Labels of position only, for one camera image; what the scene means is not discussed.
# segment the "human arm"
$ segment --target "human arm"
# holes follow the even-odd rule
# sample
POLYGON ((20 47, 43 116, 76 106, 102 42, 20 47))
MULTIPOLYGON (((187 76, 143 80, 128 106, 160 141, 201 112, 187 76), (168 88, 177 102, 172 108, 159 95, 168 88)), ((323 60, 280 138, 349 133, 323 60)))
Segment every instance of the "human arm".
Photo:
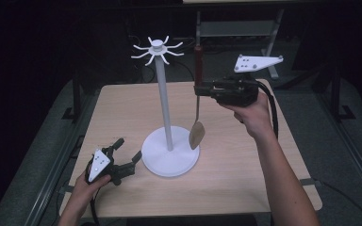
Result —
POLYGON ((275 224, 320 225, 272 130, 267 96, 259 92, 257 101, 247 107, 222 106, 235 112, 234 116, 255 140, 275 224))
POLYGON ((67 201, 66 207, 61 214, 58 226, 78 225, 90 200, 95 192, 110 181, 110 176, 105 175, 96 182, 88 185, 85 181, 85 171, 76 179, 72 196, 67 201))

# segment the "forearm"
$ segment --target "forearm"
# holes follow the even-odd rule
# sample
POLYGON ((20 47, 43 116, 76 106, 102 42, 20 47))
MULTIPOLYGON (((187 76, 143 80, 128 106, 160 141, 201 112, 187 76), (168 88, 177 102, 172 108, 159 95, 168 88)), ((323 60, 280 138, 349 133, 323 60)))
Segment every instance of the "forearm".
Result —
POLYGON ((64 210, 58 222, 58 226, 76 226, 78 225, 79 219, 80 217, 77 214, 71 214, 64 210))
POLYGON ((272 131, 257 136, 255 141, 276 225, 320 225, 272 131))

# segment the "finger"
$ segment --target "finger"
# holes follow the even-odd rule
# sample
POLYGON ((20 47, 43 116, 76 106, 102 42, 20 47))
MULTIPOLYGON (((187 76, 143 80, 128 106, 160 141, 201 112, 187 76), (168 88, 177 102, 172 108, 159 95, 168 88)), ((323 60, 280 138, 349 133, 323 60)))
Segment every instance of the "finger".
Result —
POLYGON ((99 189, 102 186, 105 186, 109 181, 111 180, 110 175, 105 175, 101 178, 99 178, 97 181, 95 181, 94 183, 92 183, 90 185, 90 189, 92 189, 93 191, 99 189))
POLYGON ((235 106, 233 105, 224 105, 224 104, 219 104, 219 105, 229 110, 235 111, 235 106))
POLYGON ((77 179, 75 180, 75 182, 77 183, 77 181, 84 181, 85 180, 85 171, 83 171, 82 173, 81 173, 81 175, 79 175, 78 177, 77 177, 77 179))
POLYGON ((259 92, 258 95, 257 95, 257 101, 260 102, 260 103, 263 103, 263 104, 267 104, 269 100, 269 97, 266 95, 266 93, 263 93, 263 92, 259 92))
POLYGON ((238 114, 237 112, 234 112, 234 117, 240 121, 240 123, 243 123, 243 118, 240 116, 240 114, 238 114))

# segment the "black cable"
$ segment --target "black cable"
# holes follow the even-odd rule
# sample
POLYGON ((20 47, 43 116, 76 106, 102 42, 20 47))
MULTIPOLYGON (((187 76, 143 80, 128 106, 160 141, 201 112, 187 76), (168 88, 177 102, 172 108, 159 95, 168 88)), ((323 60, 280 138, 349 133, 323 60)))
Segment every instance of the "black cable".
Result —
POLYGON ((101 190, 101 188, 98 189, 98 191, 96 192, 95 197, 90 200, 90 211, 92 212, 93 222, 94 222, 97 226, 100 226, 101 224, 99 223, 99 218, 98 218, 98 216, 96 215, 95 200, 96 200, 96 197, 98 196, 98 193, 99 193, 100 190, 101 190))
POLYGON ((128 35, 128 38, 137 40, 137 44, 135 45, 140 46, 140 38, 138 38, 138 36, 128 35))
POLYGON ((181 45, 181 47, 175 51, 176 54, 181 54, 181 53, 185 53, 188 50, 193 50, 193 48, 195 46, 195 42, 196 42, 195 38, 186 38, 186 40, 191 40, 191 41, 187 44, 181 45))
POLYGON ((314 177, 312 177, 313 180, 320 182, 322 185, 327 186, 331 189, 333 189, 334 191, 336 191, 336 193, 339 193, 339 195, 343 196, 345 199, 347 199, 348 201, 350 201, 357 209, 359 209, 362 212, 362 207, 360 205, 358 205, 352 198, 350 198, 348 195, 346 195, 345 193, 343 193, 341 190, 337 189, 334 186, 331 186, 328 183, 325 183, 324 181, 320 181, 314 177))
POLYGON ((189 72, 189 74, 190 74, 190 77, 192 78, 192 81, 195 81, 195 78, 194 78, 194 76, 193 76, 193 73, 190 71, 190 69, 189 69, 189 67, 187 66, 187 65, 185 65, 185 64, 183 64, 183 63, 181 63, 181 62, 178 62, 178 61, 174 61, 175 63, 177 63, 177 64, 179 64, 179 65, 181 65, 181 66, 183 66, 184 68, 186 68, 187 69, 187 71, 189 72))
POLYGON ((145 66, 145 68, 149 69, 152 72, 152 78, 149 81, 145 81, 145 79, 143 78, 143 74, 141 75, 141 79, 143 83, 151 83, 155 77, 156 77, 156 73, 155 70, 153 70, 151 67, 145 66))
POLYGON ((272 115, 272 129, 274 130, 275 136, 278 138, 278 116, 277 116, 277 108, 275 106, 275 100, 270 90, 263 83, 256 81, 258 86, 267 94, 270 101, 271 107, 271 115, 272 115))

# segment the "stand pole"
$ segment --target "stand pole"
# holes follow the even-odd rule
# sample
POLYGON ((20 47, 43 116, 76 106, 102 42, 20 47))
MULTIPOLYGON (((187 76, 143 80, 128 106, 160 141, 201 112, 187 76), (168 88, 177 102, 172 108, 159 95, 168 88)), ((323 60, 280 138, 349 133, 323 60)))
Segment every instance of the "stand pole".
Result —
POLYGON ((164 130, 166 133, 167 150, 173 150, 172 129, 170 124, 169 102, 167 100, 166 76, 161 56, 155 56, 158 90, 160 93, 161 111, 163 113, 164 130))

